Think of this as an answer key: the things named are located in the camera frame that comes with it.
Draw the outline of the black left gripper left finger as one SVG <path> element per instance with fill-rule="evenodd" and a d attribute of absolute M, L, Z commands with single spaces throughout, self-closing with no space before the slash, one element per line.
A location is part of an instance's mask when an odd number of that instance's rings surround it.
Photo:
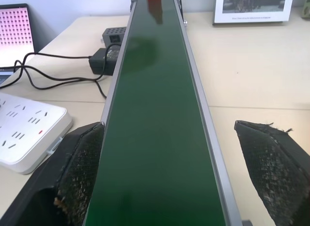
<path fill-rule="evenodd" d="M 81 226 L 97 176 L 105 125 L 65 135 L 0 219 L 2 226 Z"/>

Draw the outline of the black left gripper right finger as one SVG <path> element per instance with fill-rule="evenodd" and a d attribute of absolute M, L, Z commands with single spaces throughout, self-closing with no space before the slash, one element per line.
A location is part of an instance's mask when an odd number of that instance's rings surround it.
<path fill-rule="evenodd" d="M 277 226 L 310 224 L 310 156 L 272 124 L 234 125 L 252 184 Z"/>

